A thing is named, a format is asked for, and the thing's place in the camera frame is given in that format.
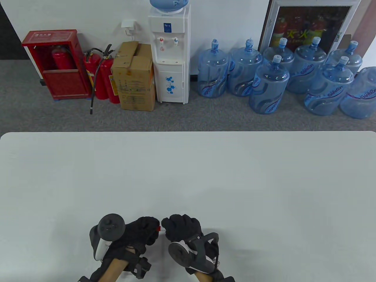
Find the fire extinguisher hose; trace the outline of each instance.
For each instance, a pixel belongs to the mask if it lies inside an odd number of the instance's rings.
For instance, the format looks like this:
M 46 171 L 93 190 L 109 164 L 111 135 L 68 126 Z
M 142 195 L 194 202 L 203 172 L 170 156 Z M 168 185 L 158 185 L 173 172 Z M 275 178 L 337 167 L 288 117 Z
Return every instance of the fire extinguisher hose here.
M 100 60 L 98 68 L 97 68 L 97 71 L 95 72 L 95 76 L 94 76 L 93 90 L 91 92 L 91 105 L 90 105 L 90 114 L 91 115 L 93 114 L 93 104 L 94 104 L 94 97 L 95 97 L 95 87 L 96 87 L 96 84 L 97 84 L 97 79 L 98 79 L 98 74 L 99 74 L 100 66 L 110 56 L 110 54 L 115 51 L 115 50 L 110 50 L 111 46 L 112 46 L 112 44 L 109 44 L 104 52 L 102 50 L 98 49 L 98 48 L 92 48 L 92 49 L 90 49 L 86 53 L 86 54 L 90 54 L 93 50 L 97 50 L 97 51 L 101 52 L 102 55 L 103 55 L 103 58 Z
M 91 106 L 90 106 L 90 114 L 91 115 L 93 114 L 93 104 L 94 104 L 94 97 L 95 97 L 95 87 L 97 85 L 98 73 L 99 73 L 100 66 L 103 64 L 104 61 L 105 61 L 104 58 L 102 58 L 102 60 L 100 60 L 99 66 L 98 66 L 97 71 L 95 72 L 95 76 L 94 76 L 93 90 L 91 92 Z

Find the blue water jug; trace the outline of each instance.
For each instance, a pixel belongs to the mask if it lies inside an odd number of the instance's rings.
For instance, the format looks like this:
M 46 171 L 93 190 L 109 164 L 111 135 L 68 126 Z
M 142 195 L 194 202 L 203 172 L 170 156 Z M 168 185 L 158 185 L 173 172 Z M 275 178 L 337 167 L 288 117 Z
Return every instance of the blue water jug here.
M 316 115 L 331 115 L 337 109 L 354 74 L 345 66 L 348 57 L 342 56 L 337 65 L 323 65 L 313 79 L 304 100 L 308 111 Z
M 376 110 L 376 67 L 364 68 L 347 89 L 341 110 L 352 118 L 370 117 Z
M 318 46 L 321 38 L 315 36 L 311 45 L 302 45 L 295 50 L 295 60 L 290 70 L 287 90 L 306 94 L 317 69 L 326 60 L 326 53 Z
M 282 57 L 275 55 L 271 63 L 262 64 L 256 70 L 249 106 L 258 114 L 274 113 L 282 99 L 290 78 L 288 70 L 280 65 Z
M 355 75 L 363 63 L 362 57 L 359 54 L 354 53 L 357 47 L 358 47 L 358 42 L 351 41 L 347 49 L 337 49 L 337 50 L 330 52 L 325 63 L 326 64 L 338 64 L 341 57 L 346 56 L 349 58 L 349 62 L 347 63 L 346 66 Z
M 162 12 L 175 12 L 184 8 L 189 0 L 150 0 L 150 4 Z
M 278 47 L 269 47 L 263 53 L 263 57 L 265 63 L 272 62 L 275 55 L 280 55 L 282 57 L 281 64 L 284 66 L 288 71 L 291 70 L 291 67 L 294 63 L 294 53 L 286 47 L 287 45 L 287 38 L 282 37 L 279 40 Z
M 212 48 L 199 56 L 198 92 L 206 98 L 217 98 L 226 90 L 229 55 L 218 49 L 218 40 Z
M 252 47 L 253 40 L 248 39 L 245 48 L 231 52 L 227 88 L 233 95 L 249 96 L 256 69 L 262 64 L 262 55 Z

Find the red fire extinguisher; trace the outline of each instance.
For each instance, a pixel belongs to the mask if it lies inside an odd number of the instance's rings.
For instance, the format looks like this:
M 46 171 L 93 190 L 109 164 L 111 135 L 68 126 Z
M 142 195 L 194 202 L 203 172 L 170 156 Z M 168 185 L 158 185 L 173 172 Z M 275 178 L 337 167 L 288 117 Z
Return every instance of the red fire extinguisher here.
M 55 49 L 53 49 L 52 57 L 59 70 L 77 69 L 71 53 L 63 46 L 57 46 Z
M 110 50 L 111 46 L 112 44 L 109 44 L 105 51 L 102 51 L 98 48 L 92 48 L 85 53 L 85 57 L 83 59 L 86 70 L 91 79 L 92 87 L 93 87 L 92 93 L 91 93 L 91 105 L 90 105 L 91 115 L 93 114 L 93 104 L 94 104 L 95 94 L 98 97 L 98 99 L 104 100 L 108 98 L 105 80 L 102 77 L 101 66 L 107 59 L 111 58 L 110 54 L 115 51 L 115 50 Z M 97 54 L 94 54 L 93 53 L 94 50 L 101 52 L 103 57 Z
M 94 54 L 92 50 L 88 51 L 86 56 L 84 56 L 83 58 L 86 71 L 88 72 L 91 81 L 91 86 L 93 87 L 94 77 L 97 73 L 98 66 L 101 60 L 101 56 L 99 56 L 98 54 Z M 95 85 L 95 94 L 99 100 L 106 100 L 108 99 L 108 94 L 100 71 L 98 72 L 97 76 L 98 77 Z
M 120 103 L 120 99 L 118 96 L 114 77 L 111 71 L 111 67 L 113 63 L 114 63 L 114 59 L 111 56 L 107 57 L 107 59 L 105 58 L 105 61 L 100 66 L 100 72 L 102 73 L 102 78 L 103 78 L 110 102 L 113 104 L 118 104 Z

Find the white table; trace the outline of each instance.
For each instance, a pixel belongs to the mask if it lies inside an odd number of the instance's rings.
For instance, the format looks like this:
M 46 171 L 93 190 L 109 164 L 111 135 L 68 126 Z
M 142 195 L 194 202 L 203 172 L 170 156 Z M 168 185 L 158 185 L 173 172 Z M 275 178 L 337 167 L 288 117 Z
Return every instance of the white table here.
M 8 133 L 0 280 L 89 276 L 89 230 L 114 212 L 197 217 L 236 282 L 376 281 L 375 145 L 373 132 Z M 192 279 L 163 236 L 146 257 L 145 282 Z

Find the white wall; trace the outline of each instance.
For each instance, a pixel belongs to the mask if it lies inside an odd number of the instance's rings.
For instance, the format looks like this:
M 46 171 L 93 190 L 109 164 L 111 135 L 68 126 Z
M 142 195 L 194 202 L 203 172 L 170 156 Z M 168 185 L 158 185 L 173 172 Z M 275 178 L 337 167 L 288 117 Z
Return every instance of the white wall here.
M 376 37 L 373 39 L 370 47 L 363 56 L 362 68 L 375 67 L 376 66 Z
M 359 3 L 358 8 L 356 9 L 356 12 L 354 14 L 354 17 L 351 19 L 351 22 L 346 29 L 345 34 L 351 34 L 354 35 L 356 29 L 358 28 L 360 21 L 363 19 L 363 16 L 365 12 L 367 11 L 368 6 L 370 5 L 371 0 L 361 0 Z
M 191 0 L 192 73 L 197 73 L 198 52 L 217 38 L 229 51 L 252 36 L 256 48 L 261 37 L 268 0 Z M 21 41 L 30 30 L 77 29 L 83 50 L 118 48 L 128 41 L 120 28 L 123 19 L 137 21 L 135 40 L 149 43 L 149 0 L 2 0 L 2 6 Z

